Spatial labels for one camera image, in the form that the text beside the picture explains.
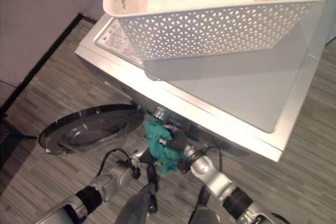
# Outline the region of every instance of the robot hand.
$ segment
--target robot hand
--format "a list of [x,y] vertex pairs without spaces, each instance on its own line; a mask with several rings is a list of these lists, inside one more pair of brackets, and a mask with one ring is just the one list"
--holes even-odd
[[237,224],[280,224],[269,211],[253,201],[225,174],[218,171],[209,157],[189,144],[181,131],[174,129],[172,132],[174,134],[172,141],[160,140],[160,142],[175,150],[183,150],[187,160],[183,161],[182,172],[185,173],[190,169],[192,174],[205,184],[209,192],[235,218]]
[[[117,165],[103,175],[100,175],[102,170],[99,170],[98,175],[84,189],[77,192],[62,201],[55,207],[40,216],[34,224],[79,224],[83,223],[87,216],[92,213],[103,202],[110,200],[120,189],[126,187],[134,178],[140,177],[140,170],[137,167],[139,158],[134,156],[126,161],[118,161]],[[149,165],[147,168],[149,178],[148,185],[137,195],[133,196],[124,206],[118,216],[116,223],[124,223],[123,220],[128,220],[129,224],[144,223],[147,214],[145,212],[156,212],[155,192],[158,190],[158,177],[155,167]]]

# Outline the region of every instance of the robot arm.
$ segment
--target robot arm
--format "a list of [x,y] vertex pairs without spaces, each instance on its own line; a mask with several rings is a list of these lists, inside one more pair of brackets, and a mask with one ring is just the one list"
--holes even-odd
[[40,216],[34,224],[79,224],[100,204],[110,200],[119,189],[133,178],[131,169],[117,165],[107,174],[100,175],[84,189],[70,196]]
[[235,218],[237,224],[280,223],[269,211],[253,201],[233,181],[218,171],[210,158],[202,152],[186,144],[184,154],[191,165],[192,174],[206,185],[211,194]]

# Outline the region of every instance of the black joint ring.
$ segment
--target black joint ring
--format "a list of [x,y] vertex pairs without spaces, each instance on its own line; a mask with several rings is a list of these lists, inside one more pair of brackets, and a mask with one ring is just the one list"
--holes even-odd
[[189,166],[191,166],[196,160],[198,160],[200,157],[204,156],[204,152],[202,150],[198,150],[194,152],[188,159],[187,163]]

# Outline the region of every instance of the open washer door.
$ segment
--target open washer door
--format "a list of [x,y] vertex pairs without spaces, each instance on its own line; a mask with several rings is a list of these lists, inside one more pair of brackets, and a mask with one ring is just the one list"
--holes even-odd
[[142,124],[144,113],[135,105],[111,104],[81,110],[46,127],[39,136],[48,154],[85,153],[103,145],[122,145],[122,136]]

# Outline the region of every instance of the black baseboard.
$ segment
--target black baseboard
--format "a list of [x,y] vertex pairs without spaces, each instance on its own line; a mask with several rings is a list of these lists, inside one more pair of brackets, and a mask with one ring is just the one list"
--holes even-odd
[[331,39],[331,41],[329,41],[329,42],[326,44],[326,46],[329,45],[330,43],[332,43],[335,39],[336,39],[336,37],[333,38],[333,39]]
[[56,39],[48,51],[42,56],[42,58],[37,62],[37,64],[28,73],[26,78],[19,84],[19,86],[14,90],[14,92],[5,101],[3,106],[0,108],[1,117],[4,117],[9,107],[13,104],[16,98],[21,94],[24,88],[33,79],[36,73],[41,69],[41,67],[46,63],[50,56],[56,51],[59,45],[66,39],[66,37],[71,33],[75,26],[83,19],[82,14],[78,14],[73,21],[68,25],[68,27],[61,33],[61,35]]

